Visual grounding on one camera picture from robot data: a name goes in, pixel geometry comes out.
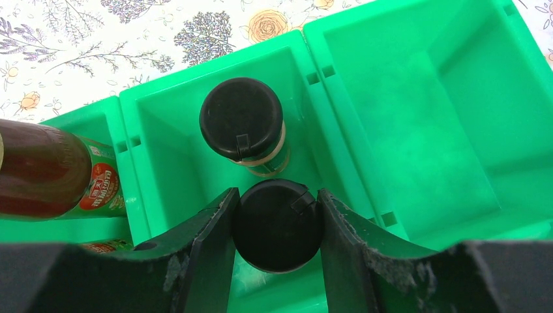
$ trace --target table surface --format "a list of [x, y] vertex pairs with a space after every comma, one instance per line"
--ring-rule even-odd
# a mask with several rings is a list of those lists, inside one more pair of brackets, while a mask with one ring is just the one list
[[[513, 1], [553, 67], [553, 0]], [[0, 118], [39, 123], [367, 2], [1, 0]]]

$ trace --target round black lid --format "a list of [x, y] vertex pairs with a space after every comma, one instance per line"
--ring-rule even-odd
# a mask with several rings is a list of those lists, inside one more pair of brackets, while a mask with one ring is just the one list
[[277, 95], [252, 78], [233, 78], [215, 87], [200, 111], [200, 128], [218, 154], [240, 161], [256, 157], [278, 140], [282, 106]]
[[307, 186], [268, 179], [250, 188], [233, 213], [232, 237], [252, 266], [271, 273], [300, 268], [319, 250], [322, 208]]

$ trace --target black lid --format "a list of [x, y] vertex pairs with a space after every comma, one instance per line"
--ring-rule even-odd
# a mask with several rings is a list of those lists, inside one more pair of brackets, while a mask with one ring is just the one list
[[264, 83], [233, 78], [219, 84], [205, 98], [200, 128], [207, 144], [218, 154], [234, 161], [256, 157], [278, 140], [282, 106]]
[[232, 218], [238, 253], [262, 271], [300, 268], [319, 250], [324, 223], [320, 204], [307, 186], [268, 179], [250, 188]]

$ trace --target floral pattern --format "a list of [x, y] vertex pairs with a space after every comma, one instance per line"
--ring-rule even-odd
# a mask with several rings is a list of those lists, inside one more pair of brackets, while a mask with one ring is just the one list
[[[1, 0], [0, 118], [39, 123], [371, 1]], [[553, 68], [553, 0], [513, 3]]]

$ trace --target bottle with black cap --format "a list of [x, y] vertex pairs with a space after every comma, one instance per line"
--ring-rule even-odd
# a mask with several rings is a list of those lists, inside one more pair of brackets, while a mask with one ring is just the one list
[[232, 216], [238, 253], [251, 266], [287, 273], [315, 256], [324, 233], [323, 212], [307, 186], [268, 179], [241, 197]]
[[290, 160], [286, 125], [275, 92], [252, 78], [233, 78], [216, 86], [200, 111], [204, 140], [216, 153], [270, 177]]

